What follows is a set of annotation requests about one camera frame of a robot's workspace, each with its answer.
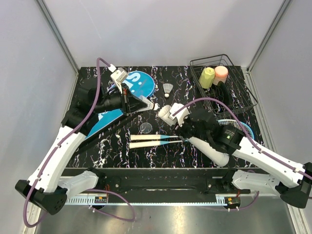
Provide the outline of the clear plastic tube lid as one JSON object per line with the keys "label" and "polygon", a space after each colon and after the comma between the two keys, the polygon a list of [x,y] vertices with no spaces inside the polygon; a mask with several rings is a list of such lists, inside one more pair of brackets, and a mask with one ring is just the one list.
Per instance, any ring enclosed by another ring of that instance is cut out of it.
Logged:
{"label": "clear plastic tube lid", "polygon": [[150,123],[148,122],[144,122],[140,125],[139,130],[143,133],[143,134],[149,134],[152,131],[153,127]]}

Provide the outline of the white shuttlecock tube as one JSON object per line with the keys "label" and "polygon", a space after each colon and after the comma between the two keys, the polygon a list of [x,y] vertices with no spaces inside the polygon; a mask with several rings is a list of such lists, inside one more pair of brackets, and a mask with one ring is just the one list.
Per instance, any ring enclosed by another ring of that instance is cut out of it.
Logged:
{"label": "white shuttlecock tube", "polygon": [[215,117],[205,109],[189,111],[182,104],[165,105],[158,117],[173,128],[176,135],[187,140],[217,166],[226,166],[229,154],[225,146],[217,143],[221,126]]}

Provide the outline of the white shuttlecock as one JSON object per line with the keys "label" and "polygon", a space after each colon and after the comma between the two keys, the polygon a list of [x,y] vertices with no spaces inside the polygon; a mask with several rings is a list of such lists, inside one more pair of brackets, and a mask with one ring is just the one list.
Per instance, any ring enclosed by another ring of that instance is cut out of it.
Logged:
{"label": "white shuttlecock", "polygon": [[148,111],[148,110],[158,110],[159,105],[157,103],[151,102],[149,99],[147,99],[144,96],[140,96],[139,99],[146,104],[146,107],[139,109],[139,112]]}
{"label": "white shuttlecock", "polygon": [[173,89],[173,85],[171,83],[165,83],[163,84],[163,91],[164,91],[164,96],[168,98],[170,96],[170,92]]}

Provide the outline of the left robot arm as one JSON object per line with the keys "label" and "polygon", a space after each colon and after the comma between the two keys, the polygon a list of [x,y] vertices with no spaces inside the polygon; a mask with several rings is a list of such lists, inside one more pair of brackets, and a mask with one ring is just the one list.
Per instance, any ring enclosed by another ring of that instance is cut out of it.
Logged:
{"label": "left robot arm", "polygon": [[66,113],[44,160],[27,180],[19,180],[15,185],[25,202],[55,215],[68,199],[81,192],[89,189],[94,193],[102,192],[105,174],[95,168],[67,180],[61,181],[60,177],[81,143],[99,131],[99,122],[104,120],[104,129],[107,129],[108,124],[117,119],[115,112],[128,115],[142,110],[145,105],[141,97],[150,97],[154,89],[153,83],[142,81],[138,85],[126,81],[120,87],[112,86],[107,92],[96,84],[79,87],[79,101]]}

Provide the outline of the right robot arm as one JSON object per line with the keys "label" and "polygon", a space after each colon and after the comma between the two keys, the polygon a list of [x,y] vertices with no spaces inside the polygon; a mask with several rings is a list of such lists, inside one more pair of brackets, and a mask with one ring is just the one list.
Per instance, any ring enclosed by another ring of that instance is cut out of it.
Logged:
{"label": "right robot arm", "polygon": [[279,196],[284,202],[304,209],[312,190],[312,164],[297,163],[261,146],[248,134],[231,125],[220,125],[205,109],[174,115],[180,135],[217,166],[228,164],[229,157],[246,160],[265,171],[248,173],[239,169],[226,174],[221,187],[226,193],[257,190]]}

